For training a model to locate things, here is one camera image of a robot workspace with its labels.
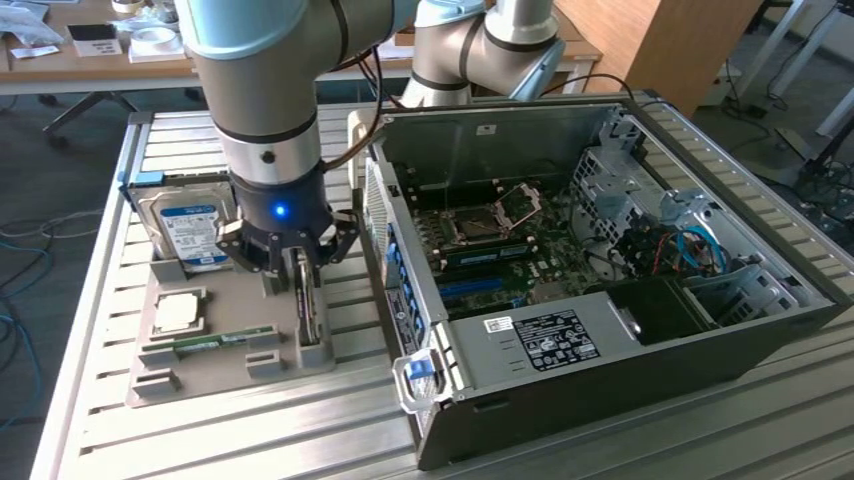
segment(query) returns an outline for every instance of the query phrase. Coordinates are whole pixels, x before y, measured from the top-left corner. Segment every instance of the blue expansion slot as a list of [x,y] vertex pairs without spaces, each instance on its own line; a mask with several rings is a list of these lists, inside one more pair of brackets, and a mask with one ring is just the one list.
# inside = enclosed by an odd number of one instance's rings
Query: blue expansion slot
[[459,297],[472,293],[491,292],[501,288],[503,280],[500,278],[487,278],[485,280],[475,280],[472,282],[456,283],[439,287],[439,295],[441,298]]

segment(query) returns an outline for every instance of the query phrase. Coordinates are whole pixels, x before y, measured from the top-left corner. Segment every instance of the green circuit board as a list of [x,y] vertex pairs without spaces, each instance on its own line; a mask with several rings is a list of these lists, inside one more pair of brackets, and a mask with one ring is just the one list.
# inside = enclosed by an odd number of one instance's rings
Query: green circuit board
[[[484,203],[415,212],[452,320],[581,295],[607,280],[569,231],[568,199],[541,185],[525,186],[528,195],[515,187],[503,198],[496,195],[500,208]],[[503,252],[517,257],[504,258]]]

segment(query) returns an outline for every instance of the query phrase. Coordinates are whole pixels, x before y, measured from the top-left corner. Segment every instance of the power supply label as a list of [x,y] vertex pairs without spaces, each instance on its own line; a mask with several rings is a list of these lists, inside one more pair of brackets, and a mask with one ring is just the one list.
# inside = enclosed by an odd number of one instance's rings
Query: power supply label
[[540,372],[599,356],[575,310],[513,322],[516,335]]
[[164,208],[160,210],[177,258],[190,265],[213,265],[228,257],[216,247],[216,220],[213,205]]

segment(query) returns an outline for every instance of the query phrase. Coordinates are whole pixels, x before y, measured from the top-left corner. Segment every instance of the gray parts tray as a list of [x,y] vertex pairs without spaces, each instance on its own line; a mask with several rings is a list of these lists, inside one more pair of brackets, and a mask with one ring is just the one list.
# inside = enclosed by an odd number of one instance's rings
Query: gray parts tray
[[[197,324],[156,334],[157,303],[180,294],[194,295]],[[329,371],[329,329],[324,323],[319,327],[320,343],[300,346],[293,291],[264,297],[260,274],[220,270],[161,283],[152,274],[126,405],[153,405]]]

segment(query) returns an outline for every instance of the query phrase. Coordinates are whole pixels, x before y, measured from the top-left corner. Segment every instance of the cable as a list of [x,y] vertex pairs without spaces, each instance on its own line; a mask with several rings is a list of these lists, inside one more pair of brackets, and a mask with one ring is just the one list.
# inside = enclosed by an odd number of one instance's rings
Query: cable
[[751,145],[756,142],[760,142],[763,140],[767,140],[768,138],[771,138],[774,136],[774,133],[771,132],[771,129],[768,127],[766,127],[764,125],[762,125],[759,122],[750,120],[748,118],[744,118],[742,115],[744,114],[744,109],[742,108],[742,100],[738,96],[738,91],[735,90],[735,82],[732,81],[732,74],[730,72],[730,59],[726,59],[724,62],[724,68],[726,68],[726,78],[727,78],[727,82],[730,84],[730,92],[732,93],[732,101],[735,102],[735,106],[727,104],[720,108],[720,112],[723,112],[723,114],[732,118],[734,120],[738,120],[739,122],[746,123],[747,125],[758,128],[759,130],[762,130],[762,135],[759,135],[758,137],[751,137],[747,140],[744,140],[743,142],[735,144],[732,147],[730,147],[727,149],[727,151],[734,154],[736,150],[739,150],[740,148],[746,147],[747,145]]
[[72,234],[66,234],[66,235],[57,235],[54,233],[49,233],[48,234],[48,230],[53,230],[56,229],[56,227],[58,227],[60,225],[62,225],[65,222],[68,222],[69,220],[74,220],[77,218],[84,218],[84,217],[90,217],[90,216],[100,216],[102,215],[104,210],[86,210],[86,211],[81,211],[81,212],[74,212],[69,215],[65,215],[62,217],[57,217],[57,218],[52,218],[50,220],[45,221],[41,223],[41,225],[38,226],[38,228],[34,228],[29,231],[25,232],[6,232],[4,230],[5,227],[8,227],[9,225],[13,225],[16,223],[34,223],[37,222],[37,220],[20,220],[16,222],[9,222],[5,225],[0,226],[0,237],[5,237],[5,238],[25,238],[25,237],[30,237],[33,235],[41,235],[44,238],[53,238],[53,239],[58,239],[58,240],[65,240],[65,239],[70,239],[70,238],[80,238],[80,237],[85,237],[88,235],[93,235],[94,233],[97,233],[98,228],[93,228],[92,230],[86,230],[84,232],[78,232],[78,233],[72,233]]
[[672,238],[674,235],[675,233],[666,233],[664,235],[662,235],[662,238],[657,241],[657,248],[655,249],[655,260],[652,261],[652,275],[657,273],[657,264],[662,259],[662,249],[664,247],[664,242],[667,242],[667,240]]
[[329,72],[337,72],[340,70],[344,70],[345,68],[352,67],[353,65],[360,63],[365,58],[368,58],[368,55],[371,55],[369,49],[359,53],[357,55],[355,55],[349,60],[341,62],[332,70],[329,70]]
[[[9,418],[0,418],[0,423],[8,422],[10,419]],[[46,417],[42,416],[36,416],[36,417],[17,417],[14,419],[14,424],[16,425],[36,425],[38,423],[44,423],[46,420]]]
[[808,200],[806,198],[803,198],[803,196],[800,195],[800,192],[798,192],[798,189],[794,187],[790,187],[788,185],[786,185],[784,183],[779,183],[775,180],[771,180],[767,177],[763,177],[762,175],[754,173],[752,174],[754,177],[756,177],[759,180],[762,180],[762,182],[768,185],[770,187],[783,187],[786,190],[788,190],[794,196],[796,197],[796,199],[802,202],[806,203],[808,205],[812,205],[814,207],[818,207],[819,211],[822,212],[822,215],[824,215],[827,218],[830,218],[831,220],[834,220],[835,222],[838,222],[842,226],[844,226],[848,229],[848,232],[854,233],[854,228],[851,227],[851,225],[848,224],[848,220],[835,216],[832,213],[830,213],[827,211],[828,206],[834,206],[835,203],[824,203],[820,202],[818,200]]
[[815,160],[812,161],[812,167],[811,167],[812,169],[820,169],[823,167],[824,162],[827,161],[828,163],[834,163],[832,159],[836,153],[839,153],[839,148],[842,147],[842,143],[846,141],[846,139],[851,135],[851,132],[854,132],[854,116],[848,118],[847,122],[839,129],[839,132],[836,132],[836,134],[834,135],[832,140],[830,140],[830,143],[827,144],[827,146],[823,148],[823,150],[815,157]]
[[591,241],[591,240],[593,241],[592,243],[596,244],[596,243],[604,242],[607,240],[607,238],[604,238],[601,235],[593,235],[592,237],[581,238],[577,241],[577,243],[584,245],[584,243]]
[[637,107],[640,107],[640,108],[645,108],[645,107],[648,107],[649,105],[655,105],[655,104],[659,104],[659,103],[660,103],[662,105],[667,105],[667,106],[668,106],[670,108],[672,108],[676,112],[679,111],[679,109],[676,108],[676,106],[675,106],[672,103],[670,103],[667,100],[652,100],[651,102],[641,103],[640,105],[637,105]]
[[[49,236],[49,237],[48,237],[48,241],[46,241],[46,243],[44,244],[44,247],[41,247],[41,250],[44,250],[45,252],[49,252],[49,251],[50,251],[50,246],[52,246],[52,244],[53,244],[53,236]],[[36,263],[38,263],[38,260],[41,260],[41,258],[42,258],[42,256],[41,256],[41,255],[34,256],[34,257],[32,258],[32,260],[29,261],[29,263],[24,266],[24,268],[21,268],[21,269],[14,273],[14,275],[12,275],[9,278],[6,278],[6,279],[2,281],[2,283],[0,283],[0,292],[2,291],[2,289],[6,287],[6,285],[8,285],[9,283],[12,283],[12,282],[13,282],[13,281],[14,281],[14,280],[21,276],[21,275],[24,275],[24,274],[29,271],[29,269],[30,269],[32,267],[34,267],[34,266],[36,266]]]
[[[364,75],[365,80],[368,81],[368,85],[372,88],[372,93],[373,95],[379,95],[379,91],[376,88],[376,75],[373,73],[373,70],[371,69],[371,65],[368,64],[368,62],[359,62],[359,69],[361,70],[361,75]],[[405,108],[405,106],[400,103],[400,101],[395,98],[395,96],[388,93],[387,90],[384,90],[384,97],[388,99],[388,101],[392,103],[392,105],[397,108]]]
[[41,398],[42,385],[41,385],[41,368],[38,366],[38,357],[36,356],[36,350],[32,346],[32,338],[29,336],[29,332],[26,331],[26,328],[24,327],[24,325],[21,325],[20,322],[17,322],[12,317],[6,315],[0,315],[0,321],[8,324],[10,327],[13,327],[17,330],[21,338],[24,339],[24,346],[26,347],[26,353],[29,354],[29,360],[32,361],[33,382],[34,382],[34,389],[32,392],[29,403],[13,417],[10,417],[5,422],[2,422],[2,425],[0,425],[0,433],[1,433],[6,428],[12,426],[12,424],[18,418],[25,417],[32,411],[32,409],[36,408],[38,399]]
[[12,97],[12,101],[9,102],[9,104],[5,107],[0,107],[0,115],[2,115],[4,113],[9,112],[14,108],[16,104],[17,104],[17,95],[14,95]]
[[543,95],[548,95],[549,93],[555,92],[556,90],[560,90],[569,83],[575,83],[575,82],[579,82],[581,80],[587,80],[589,78],[609,78],[611,80],[617,82],[623,86],[623,88],[625,89],[625,93],[628,94],[628,97],[631,98],[631,101],[632,102],[635,101],[635,94],[632,93],[631,88],[628,87],[628,84],[625,83],[625,80],[623,80],[621,78],[619,78],[615,75],[611,75],[609,73],[591,73],[589,75],[581,75],[580,77],[569,78],[567,81],[560,82],[557,85],[555,85],[548,90],[545,90],[543,92]]
[[[4,242],[0,242],[0,248],[5,248],[6,250],[13,250],[13,251],[18,251],[18,252],[37,253],[38,255],[41,255],[41,257],[44,257],[44,261],[45,261],[44,268],[41,269],[41,272],[38,272],[38,274],[34,276],[34,278],[32,280],[29,280],[29,282],[26,282],[22,287],[20,287],[20,288],[17,288],[17,290],[12,291],[12,293],[6,293],[6,294],[0,295],[0,299],[2,299],[2,298],[12,298],[14,295],[18,295],[24,290],[26,290],[29,287],[32,287],[38,282],[38,280],[41,280],[45,277],[45,275],[50,271],[52,260],[50,260],[50,254],[45,250],[41,250],[40,248],[21,248],[21,247],[16,247],[14,245],[9,245],[8,243],[4,243]],[[28,265],[26,268],[24,270],[21,270],[21,272],[25,272],[29,269],[29,267],[30,267],[30,265]],[[18,276],[20,276],[18,274],[14,274],[12,276],[12,278],[9,278],[9,280],[6,280],[4,282],[4,285],[10,283],[12,280],[14,278],[17,278]]]
[[768,83],[764,85],[764,96],[768,97],[775,102],[780,102],[782,103],[782,106],[779,106],[776,104],[774,105],[782,111],[787,111],[788,110],[788,104],[782,99],[782,97],[779,97],[779,96],[776,96],[776,95],[774,95],[771,93],[771,86],[774,85],[774,82],[776,82],[776,79],[779,78],[779,76],[783,74],[783,71],[786,70],[788,62],[791,62],[791,60],[795,58],[795,55],[798,55],[798,53],[800,53],[800,50],[803,50],[803,47],[806,47],[807,43],[810,43],[810,39],[812,38],[812,35],[815,34],[815,31],[818,30],[818,27],[822,25],[822,23],[824,23],[824,20],[827,20],[827,17],[830,17],[830,14],[832,13],[832,11],[836,9],[838,6],[839,6],[839,2],[834,2],[832,7],[830,7],[830,10],[824,14],[824,16],[820,18],[818,23],[815,23],[815,26],[812,27],[812,30],[810,30],[810,33],[807,33],[806,37],[803,37],[803,40],[800,40],[800,43],[798,44],[798,46],[794,49],[794,51],[788,54],[788,56],[783,60],[783,63],[779,65],[779,69],[776,70],[776,73],[774,74],[774,76],[768,80]]
[[[711,251],[714,252],[714,254],[718,257],[718,260],[720,261],[720,273],[726,273],[726,259],[723,258],[723,252],[720,251],[720,245],[718,244],[718,241],[715,240],[715,238],[711,236],[711,234],[708,233],[708,230],[706,230],[703,227],[698,227],[698,226],[692,226],[684,229],[684,232],[692,233],[695,235],[699,235],[699,237],[706,240],[706,243],[708,243],[710,247],[711,247]],[[682,252],[682,256],[684,258],[684,260],[688,262],[688,264],[694,267],[694,268],[699,268],[699,263],[695,263],[696,261],[690,257],[690,254],[684,251],[684,236],[679,235],[679,240],[676,243],[678,247],[679,247],[679,251]]]
[[[9,302],[8,298],[0,298],[0,304],[2,304],[2,306],[5,307],[8,315],[12,318],[20,318],[14,305],[12,305],[12,302]],[[2,373],[5,369],[9,367],[9,365],[12,365],[12,361],[17,356],[17,351],[20,350],[20,346],[21,346],[21,338],[20,338],[20,332],[17,331],[17,328],[6,324],[5,322],[0,322],[0,324],[5,327],[5,333],[2,335],[2,338],[0,338],[0,344],[4,343],[6,340],[12,341],[12,348],[9,349],[9,355],[6,356],[5,360],[0,364],[0,373]]]
[[379,127],[379,117],[380,112],[383,110],[383,67],[379,63],[379,53],[376,51],[376,47],[371,48],[373,53],[373,60],[376,61],[376,86],[379,89],[379,94],[376,95],[376,113],[373,114],[373,121],[371,122],[371,126],[368,127],[368,131],[365,132],[361,139],[347,149],[347,151],[337,157],[335,160],[329,160],[323,163],[323,171],[328,172],[329,170],[335,170],[337,167],[343,166],[352,157],[361,151],[361,149],[368,145],[373,138],[373,134],[376,133]]
[[608,265],[611,265],[612,267],[619,267],[620,270],[623,269],[623,267],[625,265],[623,265],[619,262],[615,262],[613,260],[611,260],[609,258],[603,257],[601,255],[599,255],[597,253],[591,252],[589,250],[584,250],[584,255],[587,255],[588,257],[595,258],[596,260],[607,263]]

